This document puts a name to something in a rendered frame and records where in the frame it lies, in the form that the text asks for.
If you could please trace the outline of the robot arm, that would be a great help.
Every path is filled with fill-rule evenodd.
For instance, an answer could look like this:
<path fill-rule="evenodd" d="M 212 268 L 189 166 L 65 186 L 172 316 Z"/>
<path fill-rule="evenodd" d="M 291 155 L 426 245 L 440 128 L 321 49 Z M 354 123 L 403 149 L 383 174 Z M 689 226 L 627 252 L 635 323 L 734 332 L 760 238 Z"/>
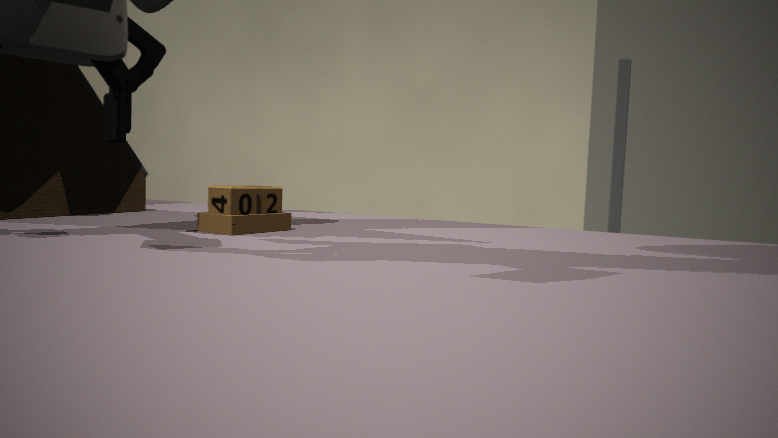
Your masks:
<path fill-rule="evenodd" d="M 47 0 L 104 12 L 110 12 L 113 0 Z M 130 0 L 138 9 L 146 13 L 157 12 L 173 0 Z"/>

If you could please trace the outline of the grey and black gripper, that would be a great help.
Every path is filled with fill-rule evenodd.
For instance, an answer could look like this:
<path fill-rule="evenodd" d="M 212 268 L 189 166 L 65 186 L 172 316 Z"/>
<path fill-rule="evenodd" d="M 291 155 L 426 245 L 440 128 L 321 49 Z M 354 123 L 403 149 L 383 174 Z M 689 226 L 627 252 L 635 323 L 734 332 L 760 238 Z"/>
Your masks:
<path fill-rule="evenodd" d="M 141 52 L 131 69 L 122 60 L 128 41 Z M 126 0 L 113 0 L 110 12 L 46 0 L 0 0 L 0 48 L 5 55 L 96 67 L 109 86 L 103 138 L 112 143 L 126 141 L 132 92 L 153 75 L 166 53 L 127 16 Z"/>

